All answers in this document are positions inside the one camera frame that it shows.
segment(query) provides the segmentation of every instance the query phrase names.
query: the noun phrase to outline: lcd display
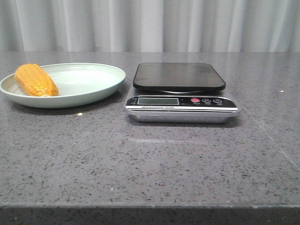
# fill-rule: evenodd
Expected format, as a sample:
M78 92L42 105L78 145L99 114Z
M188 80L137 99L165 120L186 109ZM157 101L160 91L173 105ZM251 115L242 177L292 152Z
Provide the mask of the lcd display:
M179 105L175 97L140 97L138 105Z

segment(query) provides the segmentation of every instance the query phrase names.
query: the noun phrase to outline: yellow corn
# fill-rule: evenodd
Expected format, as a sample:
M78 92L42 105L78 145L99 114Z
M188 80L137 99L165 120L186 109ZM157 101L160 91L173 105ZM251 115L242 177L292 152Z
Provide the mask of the yellow corn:
M31 96L57 96L58 88L51 77L37 64L24 64L15 72L21 89Z

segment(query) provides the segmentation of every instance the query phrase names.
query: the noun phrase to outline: kitchen scale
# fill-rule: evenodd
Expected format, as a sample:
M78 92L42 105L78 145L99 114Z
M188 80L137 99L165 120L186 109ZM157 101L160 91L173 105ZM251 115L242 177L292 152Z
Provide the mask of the kitchen scale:
M225 123L240 113L225 86L209 64L142 63L125 109L142 122Z

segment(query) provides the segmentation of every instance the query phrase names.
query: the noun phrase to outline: light green plate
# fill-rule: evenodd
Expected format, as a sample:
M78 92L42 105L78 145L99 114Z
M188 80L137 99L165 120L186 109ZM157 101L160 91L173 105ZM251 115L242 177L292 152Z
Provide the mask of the light green plate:
M67 108L99 101L116 92L125 79L117 67L97 63L63 63L42 66L59 89L54 97L26 95L9 75L0 90L12 101L35 108Z

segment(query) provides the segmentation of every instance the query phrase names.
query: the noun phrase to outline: white curtain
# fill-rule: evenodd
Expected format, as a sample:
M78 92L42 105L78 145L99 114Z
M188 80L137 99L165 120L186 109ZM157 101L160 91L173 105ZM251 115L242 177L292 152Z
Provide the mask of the white curtain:
M300 52L300 1L0 0L0 51Z

